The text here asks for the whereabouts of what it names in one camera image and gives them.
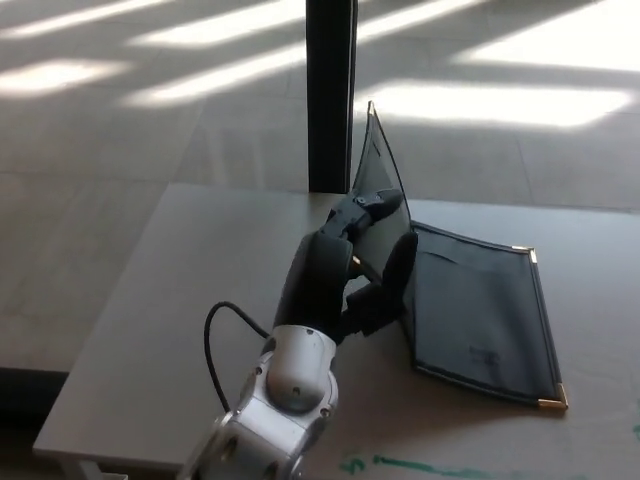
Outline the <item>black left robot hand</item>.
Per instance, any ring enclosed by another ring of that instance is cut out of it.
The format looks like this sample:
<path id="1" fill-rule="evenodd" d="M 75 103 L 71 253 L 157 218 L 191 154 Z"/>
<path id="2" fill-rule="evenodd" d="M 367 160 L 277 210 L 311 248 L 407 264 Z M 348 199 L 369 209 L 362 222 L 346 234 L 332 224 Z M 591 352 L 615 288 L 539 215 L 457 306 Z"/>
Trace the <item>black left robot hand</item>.
<path id="1" fill-rule="evenodd" d="M 368 337 L 408 312 L 404 295 L 413 271 L 418 237 L 396 241 L 379 280 L 346 296 L 347 283 L 365 273 L 354 247 L 367 230 L 404 202 L 397 189 L 349 194 L 329 212 L 324 225 L 303 237 L 287 274 L 274 325 L 302 326 L 336 344 L 350 335 Z"/>

